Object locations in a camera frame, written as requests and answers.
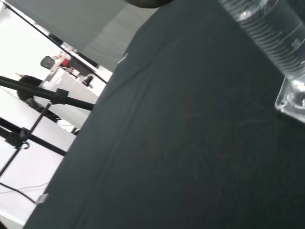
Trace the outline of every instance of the black fabric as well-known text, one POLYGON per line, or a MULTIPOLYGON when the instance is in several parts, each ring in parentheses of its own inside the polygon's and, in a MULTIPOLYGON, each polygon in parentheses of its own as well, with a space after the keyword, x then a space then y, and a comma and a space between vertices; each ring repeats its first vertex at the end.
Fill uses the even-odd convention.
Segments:
MULTIPOLYGON (((19 81, 36 87, 38 87, 42 83, 42 80, 29 75, 25 75, 24 77, 20 78, 19 81)), ((27 99, 33 98, 33 94, 25 91, 17 91, 17 95, 22 101, 26 101, 27 99)))
MULTIPOLYGON (((20 82, 26 83, 32 86, 39 87, 39 85, 42 83, 42 80, 37 79, 36 77, 25 75, 24 77, 19 79, 20 82)), ((39 106, 35 101, 34 101, 34 94, 28 93, 25 91, 17 91, 17 96, 24 102, 27 102, 28 104, 31 104, 31 107, 35 109, 38 112, 43 111, 43 107, 39 106)), ((51 111, 47 111, 46 117, 52 120, 53 122, 57 122, 61 120, 57 115, 55 115, 51 111)))
POLYGON ((305 128, 215 0, 137 32, 25 229, 302 229, 305 128))

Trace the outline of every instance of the stand clamp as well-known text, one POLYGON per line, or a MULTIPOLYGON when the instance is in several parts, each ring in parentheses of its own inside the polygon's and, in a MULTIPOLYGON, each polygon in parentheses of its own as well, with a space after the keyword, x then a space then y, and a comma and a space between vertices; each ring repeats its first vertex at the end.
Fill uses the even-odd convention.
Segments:
POLYGON ((51 99, 52 104, 66 104, 68 100, 69 92, 63 89, 58 88, 54 94, 54 97, 51 99))
POLYGON ((26 128, 22 128, 19 133, 12 131, 10 132, 9 136, 5 141, 11 146, 15 147, 15 149, 19 149, 23 145, 27 145, 24 149, 28 149, 30 147, 30 144, 27 142, 27 139, 25 139, 25 137, 29 132, 30 131, 26 128))

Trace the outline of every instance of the white desk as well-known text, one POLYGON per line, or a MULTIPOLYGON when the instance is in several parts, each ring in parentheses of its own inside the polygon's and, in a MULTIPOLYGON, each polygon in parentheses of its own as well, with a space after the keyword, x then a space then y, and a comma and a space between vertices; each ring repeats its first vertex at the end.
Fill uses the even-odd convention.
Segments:
MULTIPOLYGON (((92 72, 97 74, 99 77, 101 77, 102 79, 104 79, 105 81, 109 81, 110 77, 112 76, 112 72, 103 68, 103 70, 97 69, 96 67, 94 67, 93 65, 91 65, 89 62, 87 62, 86 60, 84 60, 82 57, 80 57, 76 52, 73 51, 72 47, 63 47, 67 52, 69 52, 72 57, 77 58, 78 60, 80 60, 81 62, 83 62, 85 65, 87 65, 89 68, 91 68, 92 72)), ((66 53, 62 54, 62 57, 60 59, 58 59, 56 61, 56 63, 54 64, 54 66, 51 68, 50 71, 56 71, 60 64, 65 60, 65 59, 71 59, 71 56, 69 56, 66 53)), ((90 83, 93 88, 92 88, 92 92, 94 92, 97 95, 100 95, 102 93, 102 90, 104 89, 104 87, 106 86, 106 84, 98 79, 96 76, 93 77, 93 80, 90 83)))
MULTIPOLYGON (((57 70, 50 82, 44 81, 41 84, 41 87, 54 92, 58 88, 67 90, 69 92, 69 97, 92 104, 96 103, 100 93, 102 92, 102 89, 98 91, 86 87, 79 80, 75 79, 72 75, 68 74, 61 68, 57 70)), ((35 97, 35 101, 42 106, 46 106, 49 102, 47 99, 39 97, 35 97)), ((66 104, 52 105, 49 110, 78 129, 81 129, 90 114, 90 111, 66 104)))
MULTIPOLYGON (((0 88, 0 98, 0 117, 14 125, 30 129, 40 115, 39 112, 2 88, 0 88)), ((62 129, 46 117, 40 121, 33 134, 65 151, 68 151, 75 139, 75 135, 62 129)), ((30 148, 20 151, 1 176, 1 182, 14 188, 21 188, 37 186, 50 181, 63 157, 35 142, 29 141, 29 143, 30 148)), ((15 149, 6 143, 3 138, 0 138, 0 152, 0 168, 2 168, 15 152, 15 149)), ((45 188, 46 186, 42 186, 23 189, 22 191, 37 200, 45 188)), ((6 191, 9 190, 0 187, 0 192, 6 191)), ((7 215, 10 215, 13 218, 20 219, 13 221, 22 225, 22 222, 27 220, 34 208, 34 204, 18 193, 11 192, 0 195, 0 218, 1 216, 7 218, 7 215)))

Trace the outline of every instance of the black cable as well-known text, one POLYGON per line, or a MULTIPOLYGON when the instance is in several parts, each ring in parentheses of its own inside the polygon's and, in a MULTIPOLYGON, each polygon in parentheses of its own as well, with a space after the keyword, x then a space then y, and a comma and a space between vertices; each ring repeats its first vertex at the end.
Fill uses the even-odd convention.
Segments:
POLYGON ((40 34, 42 34, 44 37, 46 37, 49 41, 51 41, 52 43, 54 43, 57 47, 59 47, 61 50, 63 50, 66 54, 68 54, 69 56, 71 56, 73 59, 75 59, 78 63, 80 63, 82 66, 84 66, 87 70, 89 70, 90 72, 92 72, 93 75, 95 75, 97 78, 99 78, 100 80, 102 80, 105 84, 107 84, 107 81, 105 81, 103 78, 101 78, 97 73, 95 73, 90 67, 88 67, 87 65, 85 65, 81 60, 79 60, 77 57, 73 56, 71 53, 69 53, 68 51, 66 51, 64 48, 62 48, 60 45, 58 45, 56 43, 56 41, 52 40, 50 37, 48 37, 46 34, 44 34, 42 31, 40 31, 38 28, 36 28, 34 25, 32 25, 28 20, 26 20, 24 17, 22 17, 18 12, 16 12, 10 5, 8 5, 7 3, 1 1, 3 3, 3 5, 5 5, 9 10, 11 10, 13 13, 15 13, 18 17, 20 17, 21 19, 23 19, 26 23, 28 23, 31 27, 33 27, 36 31, 38 31, 40 34))
MULTIPOLYGON (((44 184, 42 184, 42 185, 37 185, 37 186, 28 186, 28 187, 21 187, 21 188, 17 188, 17 190, 23 190, 23 189, 28 189, 28 188, 37 188, 37 187, 42 187, 42 186, 45 186, 45 185, 47 185, 47 184, 49 184, 49 182, 47 182, 47 183, 44 183, 44 184)), ((11 190, 11 191, 7 191, 7 192, 0 192, 0 194, 1 195, 3 195, 3 194, 8 194, 8 193, 11 193, 11 192, 15 192, 14 190, 11 190)))
POLYGON ((20 192, 19 190, 15 189, 15 188, 13 188, 13 187, 7 186, 7 185, 5 185, 5 184, 3 184, 3 183, 1 183, 1 182, 0 182, 0 185, 3 186, 3 187, 8 188, 8 189, 10 189, 10 190, 12 190, 12 191, 14 191, 14 192, 17 192, 17 193, 19 193, 20 195, 23 195, 26 199, 28 199, 30 202, 32 202, 33 204, 36 205, 36 202, 35 202, 33 199, 31 199, 30 197, 28 197, 27 195, 25 195, 23 192, 20 192))

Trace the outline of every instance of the gray ceiling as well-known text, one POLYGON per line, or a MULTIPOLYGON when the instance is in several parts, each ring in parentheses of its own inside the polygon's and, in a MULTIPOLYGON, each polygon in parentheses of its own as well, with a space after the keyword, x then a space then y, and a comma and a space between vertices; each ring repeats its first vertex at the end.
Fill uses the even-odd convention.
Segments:
POLYGON ((136 30, 155 12, 123 0, 7 0, 51 33, 113 71, 136 30))

